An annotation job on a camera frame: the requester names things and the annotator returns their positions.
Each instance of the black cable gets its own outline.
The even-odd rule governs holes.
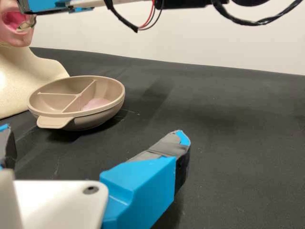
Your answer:
[[[155,21],[151,26],[145,27],[145,28],[139,29],[139,30],[141,30],[141,31],[143,31],[143,30],[148,30],[148,29],[150,29],[151,27],[153,27],[153,26],[158,22],[158,20],[159,20],[159,18],[160,18],[160,16],[161,16],[161,13],[162,13],[163,8],[164,8],[164,0],[162,0],[162,5],[161,5],[160,11],[159,11],[159,15],[158,15],[156,21]]]
[[[109,9],[121,22],[131,28],[134,32],[138,32],[139,27],[127,21],[124,17],[122,17],[114,8],[112,0],[104,0],[107,9]]]
[[[259,25],[266,25],[269,24],[277,19],[279,19],[280,17],[282,17],[283,15],[289,13],[291,10],[293,10],[297,5],[299,5],[303,0],[295,0],[293,3],[291,3],[285,10],[283,10],[282,12],[280,12],[279,14],[272,16],[272,17],[268,17],[268,18],[263,18],[260,19],[258,21],[248,21],[248,20],[243,20],[240,18],[236,18],[233,15],[229,14],[227,12],[227,10],[224,8],[224,6],[222,5],[222,3],[220,2],[220,0],[212,0],[212,4],[214,5],[214,7],[217,9],[217,11],[223,15],[224,17],[226,17],[227,19],[230,19],[231,21],[240,24],[240,25],[247,25],[247,26],[259,26]]]

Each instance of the gray tape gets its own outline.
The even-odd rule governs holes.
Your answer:
[[[157,159],[161,156],[175,156],[176,159],[186,154],[189,146],[180,145],[180,138],[176,135],[176,131],[167,134],[148,150],[139,153],[128,161],[143,161]]]

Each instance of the black tablecloth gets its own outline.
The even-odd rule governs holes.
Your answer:
[[[305,225],[305,77],[33,49],[70,75],[126,87],[122,110],[93,130],[39,129],[29,112],[15,133],[18,179],[95,179],[182,129],[189,177],[154,228],[279,229]]]

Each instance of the mannequin neck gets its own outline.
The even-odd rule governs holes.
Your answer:
[[[55,60],[35,56],[29,47],[0,46],[0,119],[27,110],[27,98],[51,81],[69,77]]]

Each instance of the pink food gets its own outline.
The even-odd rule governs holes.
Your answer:
[[[82,111],[88,111],[100,106],[104,106],[106,104],[110,103],[108,99],[103,98],[93,98],[91,99],[81,110]]]

